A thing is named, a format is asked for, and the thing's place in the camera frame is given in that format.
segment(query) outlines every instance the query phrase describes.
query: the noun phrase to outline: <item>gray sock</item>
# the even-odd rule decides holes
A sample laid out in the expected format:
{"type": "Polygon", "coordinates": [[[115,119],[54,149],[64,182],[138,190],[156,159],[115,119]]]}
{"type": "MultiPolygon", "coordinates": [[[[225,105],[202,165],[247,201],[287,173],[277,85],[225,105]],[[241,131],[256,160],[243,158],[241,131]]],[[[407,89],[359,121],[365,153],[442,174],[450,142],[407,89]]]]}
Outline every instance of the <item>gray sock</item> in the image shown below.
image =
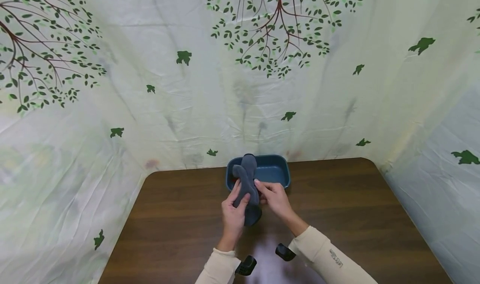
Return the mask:
{"type": "Polygon", "coordinates": [[[247,208],[245,209],[245,226],[254,225],[260,217],[262,217],[262,209],[259,207],[260,196],[258,190],[253,183],[253,174],[257,168],[257,161],[252,154],[246,154],[243,156],[241,165],[233,165],[233,175],[240,178],[241,187],[240,193],[233,202],[233,206],[237,208],[241,199],[250,193],[250,200],[247,208]]]}

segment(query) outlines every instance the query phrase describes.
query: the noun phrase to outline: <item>brown tabletop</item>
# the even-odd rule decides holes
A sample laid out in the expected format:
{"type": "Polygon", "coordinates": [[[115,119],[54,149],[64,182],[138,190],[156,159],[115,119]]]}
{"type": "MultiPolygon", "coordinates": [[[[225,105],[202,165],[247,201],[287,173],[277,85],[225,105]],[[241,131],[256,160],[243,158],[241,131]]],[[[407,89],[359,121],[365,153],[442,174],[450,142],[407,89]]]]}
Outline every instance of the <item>brown tabletop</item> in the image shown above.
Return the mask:
{"type": "MultiPolygon", "coordinates": [[[[452,282],[375,165],[363,158],[288,164],[292,208],[379,284],[452,282]]],[[[225,168],[151,174],[133,206],[100,284],[193,284],[220,239],[225,168]]],[[[246,228],[237,256],[257,266],[234,283],[316,284],[299,258],[275,255],[288,229],[263,208],[246,228]]]]}

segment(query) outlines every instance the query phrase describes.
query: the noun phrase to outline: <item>blue plastic tray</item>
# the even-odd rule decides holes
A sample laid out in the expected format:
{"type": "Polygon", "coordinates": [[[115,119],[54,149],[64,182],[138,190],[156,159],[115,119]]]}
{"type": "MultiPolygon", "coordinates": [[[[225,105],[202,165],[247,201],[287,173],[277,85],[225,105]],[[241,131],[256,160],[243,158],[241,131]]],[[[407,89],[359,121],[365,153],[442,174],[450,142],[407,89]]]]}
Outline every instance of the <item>blue plastic tray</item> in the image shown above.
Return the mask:
{"type": "MultiPolygon", "coordinates": [[[[280,183],[284,188],[290,186],[290,170],[288,170],[287,161],[279,155],[255,156],[257,159],[257,169],[255,170],[255,179],[262,182],[280,183]]],[[[241,164],[242,157],[232,159],[227,165],[227,175],[225,176],[225,185],[228,190],[232,190],[237,180],[233,176],[233,165],[241,164]]]]}

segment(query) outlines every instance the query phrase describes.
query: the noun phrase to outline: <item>person's left hand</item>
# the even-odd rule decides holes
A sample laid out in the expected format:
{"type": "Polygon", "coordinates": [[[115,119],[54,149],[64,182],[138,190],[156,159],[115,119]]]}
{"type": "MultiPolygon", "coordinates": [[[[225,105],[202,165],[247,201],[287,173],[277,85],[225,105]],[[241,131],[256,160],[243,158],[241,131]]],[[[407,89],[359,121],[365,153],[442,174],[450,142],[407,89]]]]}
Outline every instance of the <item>person's left hand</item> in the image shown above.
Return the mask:
{"type": "Polygon", "coordinates": [[[223,236],[218,243],[217,249],[223,252],[232,251],[235,249],[238,240],[243,231],[243,224],[245,223],[245,208],[250,200],[250,194],[247,193],[237,208],[233,207],[233,202],[237,199],[240,193],[240,179],[235,183],[230,195],[222,202],[223,212],[223,236]]]}

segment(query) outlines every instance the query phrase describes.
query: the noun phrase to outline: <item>sleeve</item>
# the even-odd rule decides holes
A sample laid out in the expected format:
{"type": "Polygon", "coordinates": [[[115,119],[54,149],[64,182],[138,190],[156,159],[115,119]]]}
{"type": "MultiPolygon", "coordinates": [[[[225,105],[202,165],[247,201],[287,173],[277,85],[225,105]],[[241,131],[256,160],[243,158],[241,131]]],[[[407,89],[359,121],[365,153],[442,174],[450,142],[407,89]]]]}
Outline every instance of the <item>sleeve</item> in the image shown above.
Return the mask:
{"type": "Polygon", "coordinates": [[[328,284],[377,284],[363,268],[312,226],[288,246],[328,284]]]}
{"type": "Polygon", "coordinates": [[[232,284],[235,270],[240,263],[241,261],[235,258],[234,251],[221,252],[213,249],[195,284],[232,284]]]}

